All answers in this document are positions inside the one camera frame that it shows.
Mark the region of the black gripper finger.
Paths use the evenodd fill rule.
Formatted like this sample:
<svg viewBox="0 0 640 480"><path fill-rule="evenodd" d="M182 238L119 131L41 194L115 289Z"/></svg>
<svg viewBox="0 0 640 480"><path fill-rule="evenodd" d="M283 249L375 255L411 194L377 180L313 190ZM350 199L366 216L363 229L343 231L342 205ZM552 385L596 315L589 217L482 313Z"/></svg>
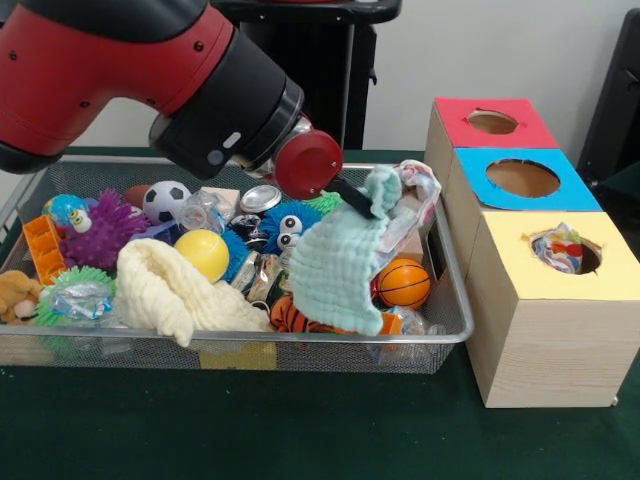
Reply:
<svg viewBox="0 0 640 480"><path fill-rule="evenodd" d="M362 217L374 219L372 201L343 177L334 177L327 185L327 191L337 193L342 200L353 207Z"/></svg>

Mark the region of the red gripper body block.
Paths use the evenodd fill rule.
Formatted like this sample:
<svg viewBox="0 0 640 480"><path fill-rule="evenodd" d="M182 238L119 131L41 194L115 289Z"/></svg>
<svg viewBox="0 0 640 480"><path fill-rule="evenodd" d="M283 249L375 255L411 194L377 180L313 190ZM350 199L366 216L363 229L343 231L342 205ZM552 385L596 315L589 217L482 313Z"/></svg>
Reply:
<svg viewBox="0 0 640 480"><path fill-rule="evenodd" d="M343 151L323 131L312 129L287 140L276 154L273 176L294 199L313 199L341 172Z"/></svg>

